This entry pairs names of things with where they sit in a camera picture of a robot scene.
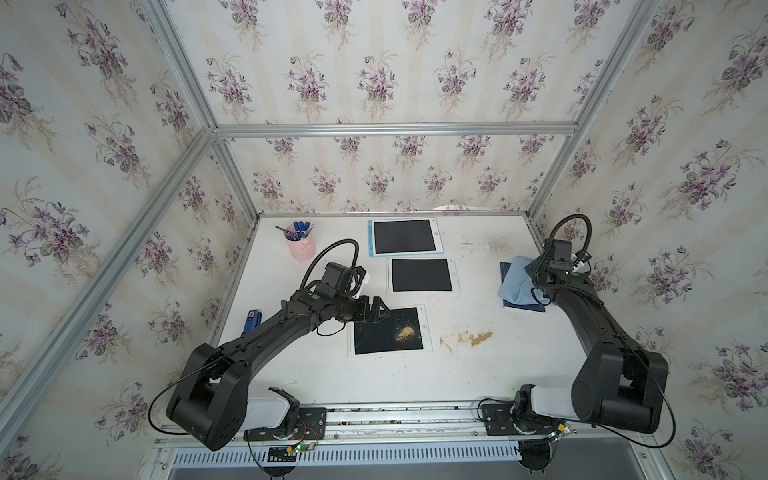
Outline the white framed tablet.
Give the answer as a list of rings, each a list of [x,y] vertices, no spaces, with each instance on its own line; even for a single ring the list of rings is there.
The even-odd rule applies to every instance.
[[[393,308],[390,315],[378,323],[355,324],[347,337],[349,358],[434,350],[427,309],[423,304]]]
[[[393,259],[389,284],[394,293],[459,291],[455,265],[447,258]]]

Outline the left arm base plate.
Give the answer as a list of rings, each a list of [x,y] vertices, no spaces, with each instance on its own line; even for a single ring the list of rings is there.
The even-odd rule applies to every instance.
[[[290,410],[282,423],[273,428],[246,430],[244,439],[251,442],[322,440],[325,435],[328,409],[324,407],[299,407]]]

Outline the blue framed drawing tablet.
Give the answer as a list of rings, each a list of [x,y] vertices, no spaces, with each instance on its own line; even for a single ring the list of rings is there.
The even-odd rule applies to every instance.
[[[436,218],[400,218],[368,222],[371,257],[442,254]]]

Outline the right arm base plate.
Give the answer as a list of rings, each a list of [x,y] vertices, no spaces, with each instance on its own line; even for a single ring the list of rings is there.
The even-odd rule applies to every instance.
[[[520,416],[513,403],[485,400],[477,406],[478,419],[489,437],[512,435],[557,435],[562,422],[550,417]]]

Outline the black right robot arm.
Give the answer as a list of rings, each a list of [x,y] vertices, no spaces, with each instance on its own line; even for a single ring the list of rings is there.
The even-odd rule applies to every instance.
[[[586,359],[572,384],[562,390],[523,385],[510,408],[515,427],[534,433],[571,420],[615,434],[656,432],[662,411],[671,408],[665,395],[667,360],[627,336],[588,276],[537,271],[533,264],[525,272],[534,288],[567,315]]]

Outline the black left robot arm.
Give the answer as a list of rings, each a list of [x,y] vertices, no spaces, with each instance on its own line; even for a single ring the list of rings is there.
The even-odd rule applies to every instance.
[[[294,341],[335,319],[378,323],[391,314],[379,296],[326,298],[308,289],[281,302],[280,310],[254,330],[218,347],[204,343],[190,354],[170,389],[165,415],[181,435],[211,451],[231,441],[245,422],[253,378]]]

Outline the light blue microfiber cloth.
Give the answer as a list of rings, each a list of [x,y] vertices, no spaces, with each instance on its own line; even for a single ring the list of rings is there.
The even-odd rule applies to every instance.
[[[502,283],[498,296],[509,305],[515,307],[545,308],[550,304],[546,297],[534,297],[532,295],[532,281],[526,271],[526,267],[534,260],[525,256],[516,256],[508,265],[502,275]]]

